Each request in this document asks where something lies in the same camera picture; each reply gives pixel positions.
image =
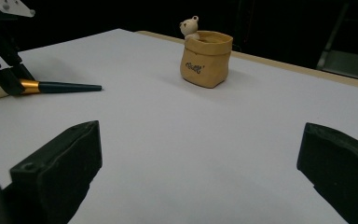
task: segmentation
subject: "white table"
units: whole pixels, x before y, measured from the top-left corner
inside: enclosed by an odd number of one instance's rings
[[[0,185],[67,128],[100,121],[103,167],[72,224],[345,223],[296,168],[306,122],[358,139],[358,86],[232,56],[215,89],[183,44],[113,30],[21,52],[41,81],[101,92],[0,99]]]

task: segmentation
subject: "brush holder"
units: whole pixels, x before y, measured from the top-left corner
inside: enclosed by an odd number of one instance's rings
[[[182,78],[204,88],[214,88],[228,76],[233,38],[213,31],[197,31],[189,38],[180,65]]]

